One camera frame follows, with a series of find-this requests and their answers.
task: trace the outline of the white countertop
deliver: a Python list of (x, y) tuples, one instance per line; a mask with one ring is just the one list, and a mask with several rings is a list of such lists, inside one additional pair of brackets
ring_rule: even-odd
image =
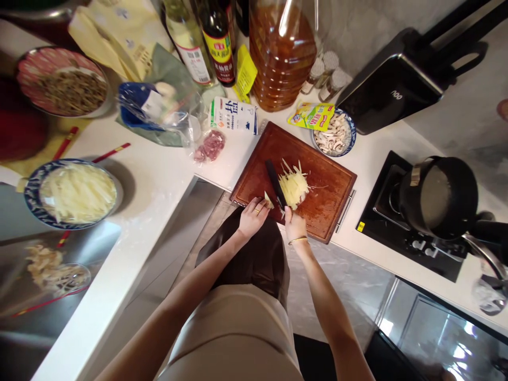
[[(228, 94), (235, 98), (232, 90)], [(301, 99), (315, 101), (316, 92)], [(267, 118), (307, 144), (309, 130), (286, 124), (287, 109), (266, 113)], [(55, 345), (34, 376), (35, 380), (80, 379), (102, 346), (140, 281), (144, 264), (175, 208), (193, 183), (195, 175), (232, 191), (259, 137), (242, 131), (226, 131), (225, 148), (219, 158), (201, 168), (194, 165), (182, 148), (161, 147), (139, 137), (114, 122), (116, 115), (96, 120), (86, 128), (66, 157), (95, 158), (122, 145), (132, 144), (104, 161), (122, 183), (124, 203), (108, 220), (122, 228), (120, 238)], [(441, 153), (405, 122), (399, 121), (367, 136), (359, 135), (350, 153), (336, 162), (358, 175), (357, 191), (339, 233), (332, 242), (442, 299), (467, 311), (504, 335), (508, 335), (508, 311), (487, 317), (471, 297), (473, 282), (481, 276), (480, 261), (469, 255), (459, 278), (452, 283), (356, 231), (356, 225), (373, 185), (390, 150), (411, 163)], [(0, 180), (12, 173), (0, 167)], [(490, 210), (498, 221), (508, 222), (508, 208), (480, 188), (479, 210)]]

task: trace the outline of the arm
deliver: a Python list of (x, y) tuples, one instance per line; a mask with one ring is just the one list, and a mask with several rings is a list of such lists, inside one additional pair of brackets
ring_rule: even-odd
[(185, 277), (152, 313), (96, 381), (152, 380), (178, 332), (210, 291), (220, 273), (263, 225), (269, 209), (253, 199), (242, 212), (233, 236)]
[[(305, 220), (293, 214), (289, 207), (286, 207), (285, 219), (288, 240), (307, 236)], [(296, 241), (293, 247), (307, 273), (316, 315), (332, 350), (337, 380), (375, 381), (346, 309), (314, 257), (309, 242)]]

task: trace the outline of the wooden cutting board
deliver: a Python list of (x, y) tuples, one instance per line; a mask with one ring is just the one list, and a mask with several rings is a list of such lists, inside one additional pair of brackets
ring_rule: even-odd
[(265, 167), (265, 160), (271, 159), (277, 174), (283, 174), (282, 158), (290, 167), (298, 167), (300, 160), (302, 172), (308, 174), (308, 185), (314, 187), (296, 210), (306, 219), (307, 232), (321, 242), (330, 242), (357, 176), (272, 122), (268, 122), (254, 148), (231, 200), (245, 206), (254, 197), (264, 197), (266, 191), (275, 205), (269, 216), (284, 225)]

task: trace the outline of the plastic jug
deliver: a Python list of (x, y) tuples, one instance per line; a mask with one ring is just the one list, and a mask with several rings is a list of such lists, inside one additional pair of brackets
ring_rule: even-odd
[(318, 2), (250, 2), (250, 55), (258, 69), (252, 93), (265, 111), (291, 106), (312, 68), (320, 48), (318, 29), (322, 35), (329, 26), (320, 25)]

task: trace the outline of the bowl of shredded potato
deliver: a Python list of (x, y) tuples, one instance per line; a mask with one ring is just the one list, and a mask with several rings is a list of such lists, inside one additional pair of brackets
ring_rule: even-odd
[(68, 49), (28, 51), (19, 59), (15, 76), (32, 105), (51, 115), (98, 117), (114, 105), (100, 66)]
[(63, 230), (90, 228), (119, 206), (123, 189), (104, 168), (81, 159), (54, 160), (37, 168), (24, 198), (32, 214)]

